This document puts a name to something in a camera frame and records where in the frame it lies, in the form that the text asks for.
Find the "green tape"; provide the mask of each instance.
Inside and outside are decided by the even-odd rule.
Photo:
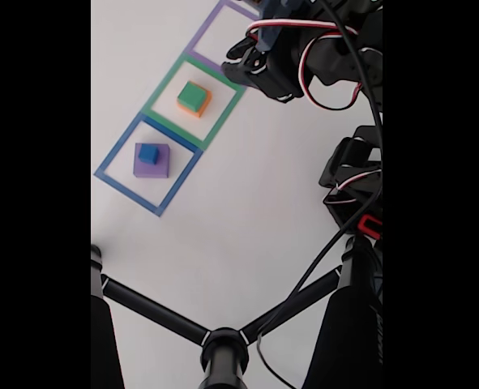
[[[189,62],[191,65],[196,66],[201,71],[204,71],[208,75],[214,77],[215,79],[218,79],[219,81],[224,83],[226,86],[231,87],[234,91],[236,91],[232,100],[229,102],[229,104],[226,106],[223,113],[217,119],[216,124],[214,124],[211,131],[208,133],[207,137],[203,140],[196,138],[189,131],[181,128],[180,126],[177,126],[174,123],[172,123],[169,119],[164,118],[162,115],[160,115],[158,112],[155,112],[151,108],[154,105],[155,101],[158,99],[158,97],[160,97],[161,93],[165,90],[167,85],[170,83],[171,79],[173,79],[174,75],[177,73],[177,71],[180,69],[180,67],[182,66],[182,64],[184,62]],[[200,148],[201,150],[206,150],[208,145],[210,144],[210,142],[217,135],[218,131],[223,126],[226,119],[229,117],[230,113],[232,112],[232,110],[235,108],[235,106],[237,105],[237,103],[241,99],[244,92],[245,92],[245,88],[242,85],[237,85],[236,83],[232,83],[229,79],[224,77],[222,74],[220,74],[220,73],[214,71],[213,69],[205,66],[204,64],[202,64],[201,62],[199,62],[195,58],[192,58],[188,54],[183,53],[176,60],[176,62],[174,63],[173,67],[171,67],[171,69],[169,70],[167,75],[161,80],[160,84],[155,89],[155,91],[151,94],[151,97],[149,97],[148,101],[143,105],[143,107],[141,109],[141,112],[143,114],[149,116],[151,119],[154,119],[157,122],[159,122],[160,124],[166,126],[172,132],[180,135],[181,137],[183,137],[188,142],[191,142],[197,148]]]

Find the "blue square outline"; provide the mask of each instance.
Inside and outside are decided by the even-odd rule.
[[[171,189],[169,189],[169,192],[167,192],[167,195],[164,197],[164,199],[161,201],[159,206],[156,206],[150,202],[148,202],[146,199],[144,199],[142,196],[136,194],[133,190],[125,187],[123,184],[120,182],[117,182],[110,176],[108,176],[105,173],[105,170],[108,168],[109,164],[113,161],[114,157],[118,154],[124,143],[129,139],[133,131],[135,131],[136,127],[138,124],[141,122],[144,122],[154,128],[155,130],[158,130],[165,136],[171,138],[174,142],[180,144],[190,152],[193,152],[194,155],[192,158],[190,158],[189,163],[186,165],[186,167],[183,169],[182,174],[180,174],[180,177],[177,178]],[[166,126],[161,125],[159,122],[151,119],[147,115],[143,113],[138,113],[133,121],[130,123],[130,125],[126,128],[124,133],[121,135],[120,139],[115,143],[109,154],[104,158],[102,161],[101,165],[97,168],[95,173],[93,174],[95,177],[99,178],[109,186],[112,186],[115,190],[119,191],[123,195],[127,196],[129,199],[135,201],[137,204],[141,205],[142,207],[148,209],[150,212],[153,214],[157,215],[160,217],[162,213],[164,213],[165,209],[173,199],[174,195],[178,192],[180,187],[182,186],[183,182],[186,180],[187,176],[189,173],[192,171],[196,163],[198,162],[199,158],[203,154],[203,151],[197,148],[194,144],[186,141],[184,138],[182,138],[180,135],[172,132],[169,128]]]

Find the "wire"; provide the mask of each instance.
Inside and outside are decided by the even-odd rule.
[[[321,20],[299,20],[299,19],[263,19],[256,20],[246,28],[246,34],[259,27],[310,27],[310,28],[331,28],[338,30],[338,26],[333,22],[323,22]],[[351,27],[345,27],[354,35],[358,31]]]
[[[327,109],[329,111],[344,111],[346,109],[351,108],[354,105],[354,103],[356,102],[356,100],[358,98],[358,94],[361,91],[361,84],[360,83],[358,83],[357,86],[354,88],[353,96],[351,97],[351,102],[349,104],[347,104],[345,107],[342,107],[342,108],[331,108],[331,107],[327,107],[326,105],[320,104],[311,95],[311,92],[310,92],[309,88],[306,86],[305,70],[306,70],[307,56],[308,56],[309,52],[311,51],[311,49],[313,48],[314,44],[317,41],[320,41],[322,39],[333,39],[333,38],[336,39],[336,38],[343,38],[343,37],[342,37],[342,34],[340,34],[338,32],[327,32],[327,33],[323,34],[322,36],[320,36],[318,38],[312,39],[307,44],[306,48],[302,52],[301,60],[298,63],[298,83],[300,84],[301,89],[304,92],[304,95],[306,95],[307,99],[312,104],[318,106],[319,108]]]
[[[376,169],[376,170],[371,170],[369,172],[364,172],[364,173],[357,174],[356,176],[352,176],[351,178],[348,178],[347,180],[345,180],[341,184],[337,185],[336,188],[338,190],[343,190],[345,187],[349,186],[349,184],[351,184],[352,182],[358,181],[359,179],[367,177],[367,176],[369,176],[373,173],[381,173],[381,172],[382,172],[381,169]]]
[[[341,184],[336,184],[335,187],[333,187],[331,190],[329,190],[329,193],[326,195],[325,199],[331,194],[331,192],[334,190],[334,189],[337,189],[338,191],[341,191],[343,189],[345,189],[347,186],[349,186],[351,183],[357,181],[357,180],[360,180],[364,177],[367,177],[373,173],[380,173],[382,170],[381,169],[376,169],[376,170],[371,170],[369,172],[364,172],[364,173],[360,173],[360,174],[357,174],[356,176],[352,176],[351,178],[348,178],[347,180],[345,180],[344,182],[342,182]],[[347,203],[355,203],[356,201],[358,201],[357,199],[350,199],[350,200],[341,200],[341,201],[324,201],[324,204],[347,204]]]
[[[274,369],[272,369],[272,367],[270,365],[268,365],[268,362],[266,362],[266,359],[264,359],[264,355],[263,355],[263,352],[261,351],[261,340],[262,340],[263,336],[261,334],[259,334],[257,336],[257,353],[259,354],[259,356],[261,357],[261,361],[263,362],[263,364],[266,366],[266,368],[270,371],[270,373],[272,373],[273,375],[276,376],[276,378],[279,379],[279,381],[281,381],[284,385],[286,385],[287,387],[290,387],[291,389],[297,389],[296,387],[294,387],[291,383],[289,383],[288,381],[286,381],[284,378],[282,378],[281,376],[278,375],[277,372],[274,371]]]
[[[358,51],[354,47],[354,44],[351,41],[351,38],[349,37],[348,30],[351,28],[346,28],[343,23],[341,22],[340,18],[338,15],[335,13],[335,11],[332,9],[331,5],[326,1],[326,0],[317,0],[323,8],[329,13],[333,21],[335,22],[335,28],[338,28],[344,37],[345,44],[347,45],[349,51],[354,57],[354,61],[356,63],[356,67],[358,70],[358,73],[360,74],[360,79],[361,79],[361,84],[365,86],[366,88],[366,95],[367,99],[369,100],[370,103],[370,109],[374,117],[374,124],[376,126],[376,132],[378,136],[378,142],[379,142],[379,148],[381,151],[381,174],[380,174],[380,184],[379,188],[369,197],[369,199],[352,215],[345,223],[340,227],[338,232],[333,236],[333,238],[323,247],[323,249],[320,251],[319,255],[314,259],[314,261],[311,263],[311,265],[308,267],[306,272],[304,273],[304,276],[297,282],[297,285],[295,288],[293,288],[292,292],[289,294],[289,296],[286,298],[286,300],[283,301],[282,304],[279,305],[279,308],[273,312],[271,317],[259,328],[258,332],[258,348],[257,351],[259,352],[259,355],[261,356],[262,353],[260,352],[260,342],[263,337],[263,331],[273,323],[273,321],[279,316],[280,312],[286,307],[288,304],[288,301],[290,301],[294,296],[300,291],[302,285],[307,281],[311,273],[315,270],[315,268],[319,265],[319,263],[322,261],[322,258],[327,254],[327,252],[340,240],[340,238],[344,235],[344,233],[351,227],[351,225],[361,216],[364,214],[364,212],[378,199],[378,197],[381,195],[383,192],[383,124],[381,122],[381,117],[379,116],[379,111],[378,111],[378,106],[376,103],[376,99],[374,97],[374,92],[372,90],[372,87],[370,86],[369,83],[369,76],[367,75],[367,70],[365,69],[363,62],[360,58],[360,55],[358,54]],[[290,26],[296,26],[295,23],[292,23],[291,19],[287,19],[291,24]],[[249,26],[248,32],[250,32],[251,29],[255,27],[260,27],[260,26],[268,26],[270,24],[251,24]],[[318,27],[317,25],[310,26],[309,24],[307,25],[301,25],[301,27]],[[269,368],[270,372],[274,374],[275,377],[277,377],[282,383],[284,383],[286,386],[295,389],[295,387],[291,386],[287,381],[283,380],[281,376],[279,376],[275,371],[273,371],[272,368]]]
[[[331,205],[335,205],[335,204],[348,204],[348,203],[355,203],[356,199],[350,199],[350,200],[341,200],[341,201],[324,201],[324,204],[331,204]]]

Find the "purple tape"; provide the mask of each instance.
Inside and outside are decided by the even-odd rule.
[[[214,71],[217,71],[219,73],[221,73],[221,64],[220,63],[215,63],[215,62],[211,61],[210,59],[204,57],[200,53],[197,53],[194,50],[194,47],[198,44],[198,42],[201,39],[201,37],[203,36],[203,34],[208,30],[208,28],[210,27],[210,25],[212,24],[214,19],[218,16],[218,14],[220,13],[220,11],[223,9],[224,6],[228,6],[228,7],[232,8],[234,11],[239,12],[240,14],[246,16],[249,19],[257,20],[259,18],[258,16],[256,16],[256,15],[252,14],[251,12],[245,10],[241,6],[235,4],[231,0],[220,0],[216,4],[214,9],[212,10],[210,15],[205,19],[205,21],[203,22],[203,24],[201,25],[199,30],[196,32],[196,34],[192,37],[192,39],[190,40],[187,47],[185,47],[185,50],[183,50],[184,53],[189,54],[191,57],[197,59],[198,61],[200,61],[205,66],[208,66],[211,69],[213,69]]]

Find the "black cable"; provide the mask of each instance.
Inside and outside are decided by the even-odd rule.
[[[335,10],[333,10],[333,7],[331,6],[331,4],[329,4],[329,2],[327,2],[327,0],[317,0],[317,2],[319,2],[322,5],[322,7],[327,11],[327,13],[331,16],[331,19],[333,19],[333,22],[335,22],[337,28],[340,30],[342,36],[344,37],[344,42],[347,45],[347,48],[349,49],[349,51],[354,57],[356,68],[358,70],[358,73],[361,79],[361,85],[363,88],[366,89],[367,99],[369,100],[369,103],[370,103],[370,110],[372,112],[372,116],[374,117],[374,124],[376,125],[376,128],[378,130],[378,142],[379,142],[379,147],[382,154],[382,170],[383,170],[383,124],[382,124],[381,117],[379,116],[378,104],[376,102],[376,98],[374,97],[374,92],[369,83],[369,75],[367,74],[367,70],[365,66],[363,65],[363,61],[360,57],[360,54],[358,53],[358,50],[356,49],[353,41],[351,40],[349,32],[344,26],[344,22],[340,20],[340,17],[336,14]]]
[[[314,259],[313,263],[310,265],[310,267],[306,270],[306,273],[304,273],[304,276],[298,281],[297,285],[295,288],[293,288],[292,292],[289,294],[288,298],[284,300],[282,304],[280,304],[279,308],[274,311],[272,316],[259,328],[258,332],[258,347],[257,351],[259,352],[259,356],[261,357],[261,360],[263,361],[264,365],[267,367],[267,369],[274,374],[284,385],[295,389],[294,386],[289,384],[287,381],[285,381],[281,376],[279,376],[264,360],[264,357],[262,356],[262,353],[260,351],[260,341],[263,337],[263,331],[273,323],[273,321],[279,316],[280,312],[286,307],[288,304],[288,301],[294,298],[294,296],[300,291],[302,285],[307,281],[311,273],[315,270],[315,268],[319,265],[320,261],[322,261],[322,258],[327,254],[327,252],[339,241],[339,239],[344,235],[344,233],[351,227],[351,225],[360,217],[363,215],[363,213],[378,199],[378,197],[381,195],[383,191],[383,124],[381,121],[381,117],[379,116],[379,111],[378,111],[378,106],[376,103],[376,99],[374,97],[374,92],[372,90],[372,87],[370,86],[369,83],[369,76],[367,74],[367,70],[365,69],[363,62],[360,58],[360,55],[356,48],[354,47],[353,42],[351,41],[351,38],[349,37],[349,33],[347,32],[347,29],[344,26],[344,23],[340,20],[340,17],[336,14],[336,12],[333,10],[331,5],[327,2],[327,0],[317,0],[322,7],[327,11],[327,13],[331,16],[333,21],[335,22],[336,26],[338,27],[339,31],[341,32],[342,36],[344,37],[345,44],[347,45],[349,51],[354,57],[354,61],[356,63],[356,67],[358,70],[358,73],[360,74],[361,78],[361,85],[362,87],[365,87],[366,89],[366,95],[367,99],[369,100],[370,103],[370,110],[372,112],[373,118],[374,118],[374,124],[376,126],[376,132],[378,135],[378,143],[379,143],[379,148],[381,152],[381,178],[380,178],[380,183],[379,183],[379,188],[376,190],[370,197],[369,199],[356,211],[354,215],[352,215],[344,225],[338,230],[338,232],[333,236],[333,238],[324,246],[324,248],[320,251],[319,255]]]
[[[276,376],[276,378],[279,379],[279,381],[281,381],[284,385],[286,385],[287,387],[290,387],[291,389],[297,389],[296,387],[294,387],[291,383],[289,383],[288,381],[286,381],[284,378],[282,378],[281,376],[278,375],[277,372],[274,371],[274,369],[272,369],[271,366],[268,365],[268,362],[266,362],[266,359],[264,359],[264,355],[263,355],[263,352],[261,351],[261,340],[262,340],[263,336],[261,334],[259,334],[257,336],[257,353],[259,354],[259,356],[261,357],[261,361],[263,361],[263,364],[264,366],[266,366],[266,368],[268,369],[268,371],[270,373],[272,373],[273,375]]]

